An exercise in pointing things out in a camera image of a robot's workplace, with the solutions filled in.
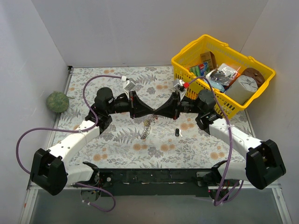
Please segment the metal disc keyring holder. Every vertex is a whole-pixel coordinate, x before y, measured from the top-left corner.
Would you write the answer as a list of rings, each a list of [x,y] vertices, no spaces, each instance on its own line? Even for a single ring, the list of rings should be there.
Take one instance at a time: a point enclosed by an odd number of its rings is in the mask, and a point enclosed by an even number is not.
[[[151,127],[153,125],[155,125],[157,119],[158,119],[158,116],[151,115],[149,118],[147,118],[144,121],[144,123],[143,123],[144,127],[143,127],[143,131],[142,131],[142,134],[140,137],[142,140],[144,140],[148,137],[148,135],[150,134]]]

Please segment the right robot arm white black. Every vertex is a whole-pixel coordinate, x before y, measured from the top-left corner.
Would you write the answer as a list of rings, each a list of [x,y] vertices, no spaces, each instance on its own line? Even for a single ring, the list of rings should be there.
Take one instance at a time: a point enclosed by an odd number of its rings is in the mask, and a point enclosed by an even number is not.
[[[286,174],[277,144],[272,140],[262,141],[251,137],[238,128],[228,125],[214,106],[216,101],[211,91],[201,90],[195,100],[181,98],[174,92],[158,109],[155,115],[177,119],[180,113],[196,113],[200,130],[231,145],[245,162],[221,161],[211,168],[204,180],[222,185],[227,180],[249,181],[257,189],[264,189]]]

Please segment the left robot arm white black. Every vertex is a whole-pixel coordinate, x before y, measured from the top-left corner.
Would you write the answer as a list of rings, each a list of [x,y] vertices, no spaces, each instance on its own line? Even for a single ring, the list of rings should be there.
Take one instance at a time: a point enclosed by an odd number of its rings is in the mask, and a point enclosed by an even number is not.
[[[141,101],[135,91],[115,98],[111,89],[99,89],[88,115],[75,133],[48,150],[40,148],[35,152],[31,181],[53,196],[59,194],[66,185],[77,182],[90,187],[98,185],[100,170],[96,165],[83,162],[78,166],[70,166],[69,163],[85,145],[108,128],[112,122],[111,114],[122,112],[128,112],[134,119],[153,114],[154,110]]]

